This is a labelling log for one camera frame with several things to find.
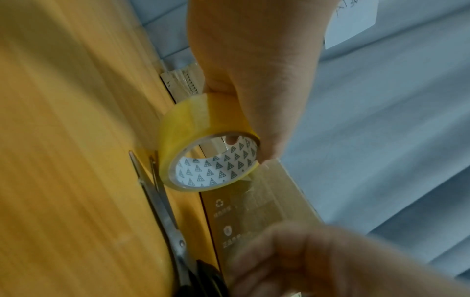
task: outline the wood grain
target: wood grain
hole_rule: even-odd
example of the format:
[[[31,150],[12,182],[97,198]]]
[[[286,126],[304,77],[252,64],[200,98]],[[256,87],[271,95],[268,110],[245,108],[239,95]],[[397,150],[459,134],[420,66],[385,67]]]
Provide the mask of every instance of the wood grain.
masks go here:
[[[171,295],[127,151],[146,164],[173,103],[127,7],[0,0],[0,34],[0,296]],[[198,194],[169,196],[190,252],[216,264]]]

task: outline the shield icon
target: shield icon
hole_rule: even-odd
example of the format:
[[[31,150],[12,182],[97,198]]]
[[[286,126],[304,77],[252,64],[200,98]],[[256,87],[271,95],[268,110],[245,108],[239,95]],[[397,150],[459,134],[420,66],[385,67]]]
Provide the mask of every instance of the shield icon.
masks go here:
[[[224,227],[224,234],[225,234],[226,236],[232,235],[232,226],[225,226],[225,227]]]

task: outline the white inner tape core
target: white inner tape core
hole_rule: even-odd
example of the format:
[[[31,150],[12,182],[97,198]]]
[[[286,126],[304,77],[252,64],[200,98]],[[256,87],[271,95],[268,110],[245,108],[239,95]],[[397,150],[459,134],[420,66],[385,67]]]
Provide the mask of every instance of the white inner tape core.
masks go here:
[[[239,178],[256,163],[256,143],[239,137],[235,145],[214,157],[195,159],[182,157],[176,165],[174,181],[184,188],[215,187]]]

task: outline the roll of packing tape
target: roll of packing tape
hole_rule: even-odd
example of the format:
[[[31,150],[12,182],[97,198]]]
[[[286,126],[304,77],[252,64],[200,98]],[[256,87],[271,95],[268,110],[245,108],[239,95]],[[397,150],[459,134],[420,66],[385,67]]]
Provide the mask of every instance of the roll of packing tape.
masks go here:
[[[196,145],[215,137],[241,136],[228,150],[205,159],[185,157]],[[158,162],[165,185],[180,191],[208,191],[231,184],[257,165],[259,138],[237,98],[218,93],[176,104],[160,123]]]

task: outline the cardboard box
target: cardboard box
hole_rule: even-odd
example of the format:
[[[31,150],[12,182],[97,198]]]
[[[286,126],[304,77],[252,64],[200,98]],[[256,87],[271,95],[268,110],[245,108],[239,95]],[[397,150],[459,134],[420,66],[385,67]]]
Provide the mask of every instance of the cardboard box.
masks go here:
[[[204,76],[196,63],[161,74],[175,102],[202,93]],[[202,144],[206,156],[226,151],[221,138]],[[259,166],[248,177],[201,193],[221,272],[249,240],[280,221],[321,223],[316,211],[278,160]]]

